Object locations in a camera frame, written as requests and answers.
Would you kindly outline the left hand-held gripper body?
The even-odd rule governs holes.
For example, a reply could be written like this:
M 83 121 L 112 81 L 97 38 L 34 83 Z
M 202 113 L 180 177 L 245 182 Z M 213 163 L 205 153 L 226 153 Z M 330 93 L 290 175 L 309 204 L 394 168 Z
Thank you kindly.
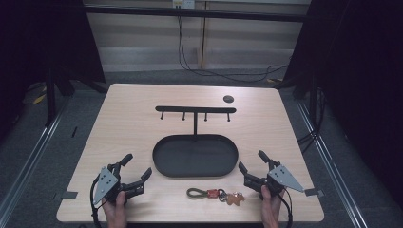
M 144 192 L 144 176 L 141 176 L 139 180 L 130 184 L 121 182 L 120 171 L 123 166 L 125 166 L 124 163 L 117 162 L 104 166 L 101 169 L 95 181 L 96 189 L 93 193 L 94 205 L 101 202 L 102 199 L 114 203 L 120 192 L 125 193 L 125 202 Z

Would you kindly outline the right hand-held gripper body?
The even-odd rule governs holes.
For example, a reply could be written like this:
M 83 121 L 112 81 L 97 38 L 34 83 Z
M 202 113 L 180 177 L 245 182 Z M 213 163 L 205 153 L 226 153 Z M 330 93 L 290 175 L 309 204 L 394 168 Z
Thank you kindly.
M 248 173 L 246 178 L 243 177 L 244 185 L 258 193 L 261 193 L 260 188 L 265 185 L 272 196 L 278 195 L 285 188 L 299 192 L 304 191 L 302 185 L 279 161 L 269 161 L 267 164 L 268 172 L 265 178 L 259 178 Z

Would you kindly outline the keychain with green loop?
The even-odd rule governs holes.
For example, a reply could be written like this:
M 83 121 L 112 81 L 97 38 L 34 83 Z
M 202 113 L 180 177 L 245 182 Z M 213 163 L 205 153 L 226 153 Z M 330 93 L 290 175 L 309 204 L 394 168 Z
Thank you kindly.
M 240 206 L 245 201 L 245 197 L 241 192 L 227 193 L 223 189 L 201 190 L 199 188 L 189 188 L 186 190 L 186 195 L 192 200 L 217 199 L 220 202 L 225 202 L 227 205 L 236 206 Z

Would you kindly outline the black key rack with tray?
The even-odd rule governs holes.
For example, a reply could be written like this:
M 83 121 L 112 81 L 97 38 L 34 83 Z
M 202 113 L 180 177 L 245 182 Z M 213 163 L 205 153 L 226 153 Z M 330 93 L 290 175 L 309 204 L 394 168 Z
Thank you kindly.
M 193 114 L 193 133 L 170 135 L 160 139 L 154 146 L 152 159 L 156 169 L 169 178 L 215 178 L 229 174 L 236 166 L 239 151 L 229 138 L 220 134 L 199 134 L 198 117 L 209 114 L 225 114 L 227 121 L 237 111 L 234 107 L 195 107 L 157 105 L 161 112 Z

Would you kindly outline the person's left hand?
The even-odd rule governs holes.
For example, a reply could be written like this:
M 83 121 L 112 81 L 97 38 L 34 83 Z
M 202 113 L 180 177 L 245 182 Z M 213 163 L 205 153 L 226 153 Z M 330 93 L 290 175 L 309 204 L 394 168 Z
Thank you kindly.
M 121 191 L 114 203 L 102 199 L 102 207 L 106 215 L 107 228 L 126 228 L 125 192 Z

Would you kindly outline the person's right hand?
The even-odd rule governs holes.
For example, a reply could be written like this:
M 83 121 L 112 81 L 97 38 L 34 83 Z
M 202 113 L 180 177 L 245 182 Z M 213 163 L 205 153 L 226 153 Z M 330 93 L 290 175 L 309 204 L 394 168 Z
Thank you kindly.
M 260 188 L 263 201 L 261 203 L 261 220 L 264 228 L 279 228 L 279 210 L 281 206 L 281 198 L 284 192 L 281 192 L 278 196 L 272 197 L 269 189 L 262 185 Z

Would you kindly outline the black metal stand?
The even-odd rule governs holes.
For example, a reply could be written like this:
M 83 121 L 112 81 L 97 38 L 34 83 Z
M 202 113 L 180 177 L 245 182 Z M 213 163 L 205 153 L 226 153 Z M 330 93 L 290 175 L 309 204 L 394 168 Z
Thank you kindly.
M 58 88 L 63 96 L 72 96 L 75 93 L 75 88 L 73 87 L 71 80 L 76 80 L 97 92 L 107 93 L 107 89 L 104 86 L 98 85 L 95 81 L 90 80 L 87 76 L 79 73 L 77 70 L 70 69 L 66 66 L 50 65 L 46 74 L 48 114 L 46 126 L 50 126 L 56 119 L 55 88 Z
M 309 115 L 312 120 L 317 117 L 317 76 L 315 73 L 300 72 L 293 76 L 286 75 L 275 89 L 294 87 L 293 97 L 302 100 L 309 95 Z

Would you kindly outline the black curtain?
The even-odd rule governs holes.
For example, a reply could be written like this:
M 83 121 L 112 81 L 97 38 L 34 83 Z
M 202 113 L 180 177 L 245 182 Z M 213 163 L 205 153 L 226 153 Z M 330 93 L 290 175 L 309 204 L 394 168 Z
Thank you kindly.
M 362 159 L 403 208 L 403 0 L 311 0 L 285 82 L 321 87 Z
M 106 81 L 84 0 L 0 0 L 0 141 L 23 108 L 29 86 L 72 80 L 99 91 Z

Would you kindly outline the black horizontal metal bar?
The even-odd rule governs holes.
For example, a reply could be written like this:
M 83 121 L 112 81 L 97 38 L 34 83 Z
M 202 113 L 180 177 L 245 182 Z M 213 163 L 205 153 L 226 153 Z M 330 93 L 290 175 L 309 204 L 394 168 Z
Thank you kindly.
M 94 4 L 84 4 L 84 9 L 86 12 L 91 13 L 181 16 L 181 17 L 200 17 L 200 18 L 215 18 L 215 19 L 296 22 L 296 23 L 303 23 L 314 20 L 314 17 L 299 14 L 278 14 L 278 13 L 243 12 L 243 11 L 228 11 L 228 10 L 210 10 L 210 9 L 137 8 L 128 6 L 118 7 L 118 6 L 94 5 Z

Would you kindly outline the metal floor rail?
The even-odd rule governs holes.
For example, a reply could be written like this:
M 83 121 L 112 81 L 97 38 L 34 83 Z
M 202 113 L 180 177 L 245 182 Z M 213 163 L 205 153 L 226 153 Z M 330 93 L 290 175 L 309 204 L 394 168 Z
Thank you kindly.
M 312 132 L 314 130 L 314 124 L 310 121 L 308 108 L 304 103 L 297 103 L 298 110 L 302 116 L 302 119 L 313 136 L 313 143 L 315 144 L 316 150 L 319 153 L 324 166 L 333 182 L 333 185 L 337 191 L 338 197 L 340 198 L 354 228 L 369 228 L 366 219 L 364 218 L 361 210 L 359 209 L 356 201 L 346 185 L 344 179 L 342 178 L 338 167 L 333 159 L 325 141 L 320 136 L 319 133 L 314 135 Z
M 19 172 L 10 190 L 5 195 L 4 200 L 0 203 L 0 228 L 4 228 L 8 223 L 8 220 L 10 219 L 18 200 L 21 198 L 37 163 L 43 156 L 54 132 L 56 131 L 69 101 L 69 97 L 62 100 L 60 109 L 57 111 L 54 119 L 45 126 L 40 138 L 31 150 L 28 159 L 22 167 L 22 170 Z

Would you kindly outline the white wall socket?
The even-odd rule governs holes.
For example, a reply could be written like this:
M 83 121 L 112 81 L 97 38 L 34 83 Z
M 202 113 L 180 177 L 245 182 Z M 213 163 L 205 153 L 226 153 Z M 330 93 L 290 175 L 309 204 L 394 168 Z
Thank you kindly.
M 174 9 L 189 9 L 195 8 L 195 0 L 172 0 L 172 6 Z

